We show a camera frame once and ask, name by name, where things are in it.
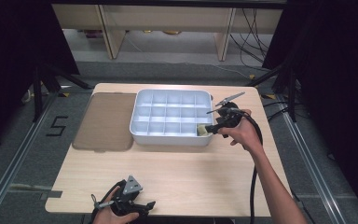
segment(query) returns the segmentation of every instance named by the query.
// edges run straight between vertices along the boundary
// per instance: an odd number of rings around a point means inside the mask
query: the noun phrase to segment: human arm
[[[114,190],[112,190],[112,192],[106,198],[104,203],[108,203],[109,200],[113,197],[113,195],[119,188],[120,187],[116,187]],[[113,213],[110,206],[107,206],[97,213],[92,223],[93,224],[126,224],[135,220],[136,218],[138,218],[138,216],[139,216],[138,213],[129,213],[126,216],[118,217],[116,216],[116,214]]]
[[[266,196],[269,212],[274,223],[307,223],[295,201],[276,175],[261,145],[255,127],[245,118],[235,128],[221,128],[221,134],[230,135],[232,146],[240,143],[249,151],[258,172],[261,185]]]

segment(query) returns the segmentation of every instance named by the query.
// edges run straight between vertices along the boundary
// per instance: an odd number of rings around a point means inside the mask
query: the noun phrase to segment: hand
[[[248,109],[244,109],[242,111],[248,113],[249,115],[252,114],[252,111]],[[242,118],[241,122],[237,125],[237,127],[221,128],[218,130],[218,133],[228,134],[229,136],[231,136],[233,138],[230,143],[232,146],[235,146],[237,143],[240,143],[249,151],[261,147],[261,143],[258,139],[255,127],[246,118]]]
[[[106,198],[104,203],[109,202],[119,188],[120,187],[117,186],[114,190],[112,190],[112,192]],[[97,216],[95,216],[93,224],[126,224],[135,220],[136,218],[138,218],[138,216],[139,216],[138,213],[129,213],[126,216],[118,217],[116,216],[115,213],[112,212],[110,206],[107,206],[97,213]]]

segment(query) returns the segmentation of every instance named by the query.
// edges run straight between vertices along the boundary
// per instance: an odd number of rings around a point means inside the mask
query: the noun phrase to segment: divided compartment box
[[[212,134],[199,136],[198,125],[213,124],[207,91],[141,90],[132,111],[130,132],[140,145],[207,146]]]

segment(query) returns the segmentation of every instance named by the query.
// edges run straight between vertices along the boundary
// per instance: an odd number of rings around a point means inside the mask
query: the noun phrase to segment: floor
[[[104,70],[107,66],[129,70],[130,68],[126,67],[128,64],[137,66],[136,69],[138,70],[144,69],[145,75],[150,72],[150,68],[165,71],[165,67],[173,67],[178,71],[192,71],[191,69],[194,69],[194,71],[202,70],[203,72],[211,71],[210,78],[221,78],[220,73],[229,73],[229,75],[224,74],[227,81],[229,79],[236,80],[235,78],[249,80],[252,74],[260,76],[264,73],[264,71],[260,71],[263,70],[260,67],[261,62],[254,57],[241,53],[233,41],[235,39],[240,45],[243,43],[239,34],[234,34],[233,39],[230,39],[226,60],[219,62],[213,34],[183,32],[179,35],[167,35],[161,31],[150,33],[129,31],[118,57],[111,60],[108,58],[105,44],[101,38],[86,38],[83,32],[77,30],[63,30],[63,32],[79,69],[86,74],[84,78],[87,78],[89,82],[106,80],[107,77],[103,74],[106,75],[111,71],[107,68]],[[268,46],[272,36],[260,35],[259,38]],[[249,39],[249,43],[252,46],[257,46],[257,42],[253,38]],[[246,46],[246,48],[259,59],[263,59],[259,49],[249,46]],[[177,76],[174,72],[167,75]],[[272,96],[272,99],[270,98],[272,94],[270,83],[273,80],[274,78],[258,87],[264,105],[277,101],[273,99],[274,96]],[[71,83],[64,80],[61,84],[71,86]],[[44,210],[48,191],[60,170],[66,149],[71,144],[76,133],[76,127],[82,117],[83,111],[78,108],[84,108],[90,98],[90,91],[82,91],[76,87],[72,87],[71,91],[68,92],[71,92],[71,97],[59,96],[51,104],[50,111],[54,112],[50,112],[45,121],[40,124],[40,131],[32,139],[30,149],[24,155],[18,173],[10,181],[7,194],[0,204],[0,223],[36,221],[39,223],[87,223],[90,218],[89,215],[49,214]],[[290,119],[283,113],[277,113],[281,109],[282,105],[279,104],[265,107],[266,114],[271,117],[270,127],[289,184],[294,194],[301,201],[299,204],[309,223],[312,223],[312,220],[315,223],[358,223],[357,198],[334,160],[327,156],[329,150],[323,138],[318,134],[317,128],[307,113],[307,108],[303,105],[296,107],[297,123],[295,125],[305,139],[304,150],[310,153],[314,163],[307,162],[307,158],[301,152],[302,149],[299,147],[301,143],[295,140],[293,132],[289,128]],[[16,152],[18,152],[18,148],[21,147],[22,140],[29,137],[27,133],[30,129],[33,129],[33,123],[30,120],[32,115],[33,102],[31,101],[19,108],[6,131],[1,135],[1,139],[5,141],[2,141],[0,145],[0,180],[7,171],[7,165],[10,164],[13,157],[16,156]],[[61,115],[70,115],[69,119],[63,121],[66,126],[63,135],[54,139],[46,137],[52,132],[50,124],[57,116]],[[329,214],[331,209],[328,208],[328,203],[324,201],[324,196],[320,193],[317,180],[310,173],[310,165],[315,165],[317,171],[323,177],[322,185],[327,186],[334,202],[337,203],[338,212],[342,214],[344,222],[340,221],[339,218],[338,220],[334,219],[337,215]],[[249,219],[235,218],[235,221],[236,223],[247,223]],[[268,217],[260,217],[256,220],[256,223],[271,223],[271,220]]]

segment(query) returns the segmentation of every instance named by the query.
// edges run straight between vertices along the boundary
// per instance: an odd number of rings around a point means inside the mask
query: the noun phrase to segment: person's right hand
[[[252,111],[243,109],[242,111],[251,115]],[[218,133],[228,134],[233,138],[231,145],[234,146],[237,143],[242,144],[245,149],[251,151],[261,146],[260,140],[258,139],[255,127],[249,120],[242,118],[241,122],[235,128],[221,128]]]

